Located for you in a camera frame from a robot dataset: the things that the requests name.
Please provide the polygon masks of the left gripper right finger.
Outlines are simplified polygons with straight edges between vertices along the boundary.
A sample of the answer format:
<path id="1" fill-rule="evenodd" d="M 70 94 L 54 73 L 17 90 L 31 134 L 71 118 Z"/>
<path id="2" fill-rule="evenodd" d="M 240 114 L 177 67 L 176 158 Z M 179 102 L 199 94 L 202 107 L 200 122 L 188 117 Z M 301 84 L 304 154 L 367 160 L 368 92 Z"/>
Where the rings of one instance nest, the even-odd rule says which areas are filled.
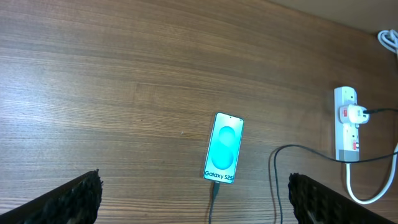
<path id="1" fill-rule="evenodd" d="M 299 223 L 394 224 L 306 175 L 290 174 L 288 188 Z"/>

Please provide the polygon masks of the Galaxy S25 smartphone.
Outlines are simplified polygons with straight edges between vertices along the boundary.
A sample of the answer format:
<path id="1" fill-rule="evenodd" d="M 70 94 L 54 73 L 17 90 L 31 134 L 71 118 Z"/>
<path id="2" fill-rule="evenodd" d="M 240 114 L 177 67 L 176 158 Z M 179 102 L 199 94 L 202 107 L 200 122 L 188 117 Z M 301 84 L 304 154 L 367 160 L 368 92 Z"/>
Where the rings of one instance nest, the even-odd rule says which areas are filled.
<path id="1" fill-rule="evenodd" d="M 232 184 L 243 138 L 242 118 L 217 112 L 210 134 L 203 178 Z"/>

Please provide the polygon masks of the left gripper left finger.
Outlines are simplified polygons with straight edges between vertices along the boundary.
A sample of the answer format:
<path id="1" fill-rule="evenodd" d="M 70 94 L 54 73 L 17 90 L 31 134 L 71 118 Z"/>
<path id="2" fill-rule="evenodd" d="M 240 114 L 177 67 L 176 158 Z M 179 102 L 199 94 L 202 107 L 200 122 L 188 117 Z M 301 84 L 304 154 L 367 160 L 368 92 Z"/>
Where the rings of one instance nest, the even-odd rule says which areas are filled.
<path id="1" fill-rule="evenodd" d="M 87 223 L 98 217 L 103 181 L 89 171 L 20 207 L 1 215 L 1 223 Z"/>

